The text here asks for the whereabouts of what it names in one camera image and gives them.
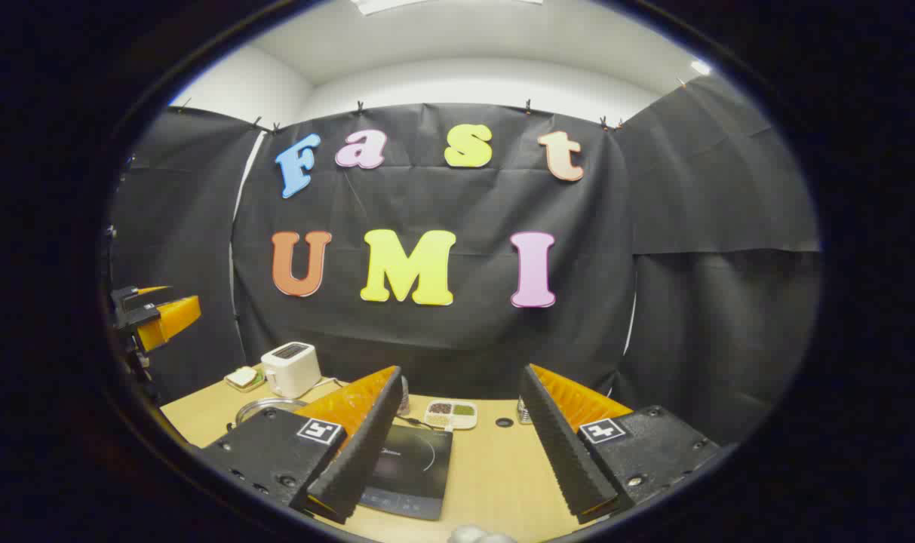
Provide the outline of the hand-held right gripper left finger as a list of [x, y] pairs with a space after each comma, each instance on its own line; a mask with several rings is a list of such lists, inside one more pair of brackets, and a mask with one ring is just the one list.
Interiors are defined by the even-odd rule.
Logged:
[[402, 399], [387, 367], [289, 412], [267, 408], [209, 446], [201, 459], [238, 485], [337, 523], [353, 515]]

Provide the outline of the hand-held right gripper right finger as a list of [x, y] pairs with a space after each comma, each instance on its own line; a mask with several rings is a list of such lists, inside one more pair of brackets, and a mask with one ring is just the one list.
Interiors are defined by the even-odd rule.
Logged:
[[661, 497], [720, 454], [663, 406], [634, 410], [535, 364], [523, 368], [519, 398], [580, 523]]

